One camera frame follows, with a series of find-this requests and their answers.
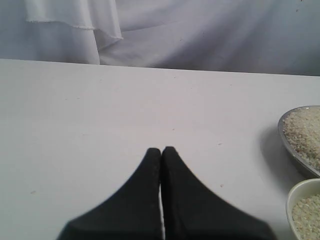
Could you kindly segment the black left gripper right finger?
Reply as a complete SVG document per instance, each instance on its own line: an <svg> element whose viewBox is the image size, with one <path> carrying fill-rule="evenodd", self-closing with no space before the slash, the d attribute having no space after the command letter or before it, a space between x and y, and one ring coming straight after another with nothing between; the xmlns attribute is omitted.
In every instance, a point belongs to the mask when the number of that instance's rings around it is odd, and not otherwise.
<svg viewBox="0 0 320 240"><path fill-rule="evenodd" d="M209 190L176 149L161 157L161 198L167 240L274 240L270 226Z"/></svg>

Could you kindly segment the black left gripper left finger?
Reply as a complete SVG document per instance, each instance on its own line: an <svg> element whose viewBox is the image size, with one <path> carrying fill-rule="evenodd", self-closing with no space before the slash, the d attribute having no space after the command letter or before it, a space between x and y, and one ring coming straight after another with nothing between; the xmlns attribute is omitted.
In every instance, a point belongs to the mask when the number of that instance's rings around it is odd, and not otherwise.
<svg viewBox="0 0 320 240"><path fill-rule="evenodd" d="M60 240L160 240L161 152L149 148L141 163L106 201L70 220Z"/></svg>

